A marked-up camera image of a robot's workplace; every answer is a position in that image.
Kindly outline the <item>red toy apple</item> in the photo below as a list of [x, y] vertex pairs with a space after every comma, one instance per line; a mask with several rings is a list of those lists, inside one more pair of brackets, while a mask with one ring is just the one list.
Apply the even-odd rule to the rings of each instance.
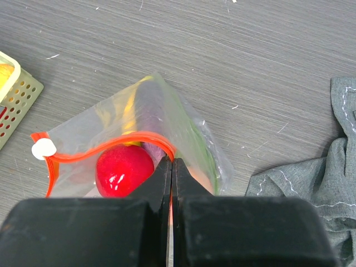
[[155, 167], [150, 155], [136, 145], [117, 145], [96, 162], [96, 187], [103, 197], [126, 197], [146, 181]]

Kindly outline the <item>green plastic basket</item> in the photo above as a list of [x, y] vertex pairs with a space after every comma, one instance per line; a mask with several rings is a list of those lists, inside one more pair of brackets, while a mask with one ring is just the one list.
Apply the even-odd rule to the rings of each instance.
[[14, 71], [1, 91], [1, 106], [7, 111], [1, 118], [1, 147], [11, 137], [31, 106], [41, 94], [44, 85], [9, 55], [1, 52], [1, 63], [14, 67]]

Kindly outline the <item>orange toy peach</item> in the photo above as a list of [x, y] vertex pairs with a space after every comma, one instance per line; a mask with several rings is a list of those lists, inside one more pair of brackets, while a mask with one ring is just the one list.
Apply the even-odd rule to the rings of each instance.
[[193, 166], [189, 166], [188, 171], [190, 175], [197, 182], [199, 182], [209, 193], [214, 194], [214, 188], [212, 186], [212, 183], [204, 172], [202, 172], [199, 168], [195, 168]]

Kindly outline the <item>green toy leaves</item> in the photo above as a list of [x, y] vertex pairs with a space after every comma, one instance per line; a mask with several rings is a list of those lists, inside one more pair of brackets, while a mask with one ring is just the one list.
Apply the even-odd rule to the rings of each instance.
[[176, 97], [174, 145], [187, 167], [199, 168], [210, 179], [214, 195], [221, 193], [226, 176], [221, 153], [205, 119], [181, 95]]

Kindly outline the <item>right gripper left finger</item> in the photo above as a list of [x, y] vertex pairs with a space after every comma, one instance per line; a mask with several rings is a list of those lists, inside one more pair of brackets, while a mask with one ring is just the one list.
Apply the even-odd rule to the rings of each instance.
[[172, 163], [124, 198], [20, 201], [1, 226], [2, 266], [167, 266]]

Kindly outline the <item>yellow orange toy fruit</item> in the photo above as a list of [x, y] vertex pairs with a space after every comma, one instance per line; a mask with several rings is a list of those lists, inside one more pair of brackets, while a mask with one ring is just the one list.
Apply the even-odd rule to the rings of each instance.
[[3, 86], [6, 84], [10, 76], [14, 71], [14, 67], [9, 64], [0, 64], [0, 89], [2, 91]]

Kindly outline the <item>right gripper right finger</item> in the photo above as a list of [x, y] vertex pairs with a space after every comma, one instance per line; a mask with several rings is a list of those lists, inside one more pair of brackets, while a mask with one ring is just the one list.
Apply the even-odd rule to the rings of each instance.
[[175, 266], [337, 266], [316, 209], [296, 197], [210, 194], [176, 159]]

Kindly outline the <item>clear orange zip bag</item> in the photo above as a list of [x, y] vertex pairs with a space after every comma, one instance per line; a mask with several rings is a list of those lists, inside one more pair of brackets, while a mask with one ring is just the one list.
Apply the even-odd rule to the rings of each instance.
[[[136, 93], [136, 132], [99, 145], [90, 144], [102, 129], [92, 106], [50, 131], [32, 134], [32, 153], [47, 164], [48, 197], [101, 196], [96, 187], [96, 162], [104, 151], [117, 145], [142, 147], [154, 164], [158, 164], [163, 156], [183, 160], [177, 155], [174, 145], [176, 97], [180, 94], [160, 74], [153, 73], [151, 76], [153, 79], [140, 84]], [[234, 169], [223, 150], [219, 149], [226, 176], [222, 193], [228, 188]]]

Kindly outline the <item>yellow toy banana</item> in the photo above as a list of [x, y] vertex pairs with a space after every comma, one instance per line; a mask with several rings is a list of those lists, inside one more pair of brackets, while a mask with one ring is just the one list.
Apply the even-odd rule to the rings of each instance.
[[140, 84], [152, 79], [153, 77], [148, 75], [135, 84], [118, 91], [111, 97], [94, 105], [93, 108], [101, 121], [102, 129], [96, 134], [90, 144], [99, 145], [112, 138], [137, 131], [136, 93]]

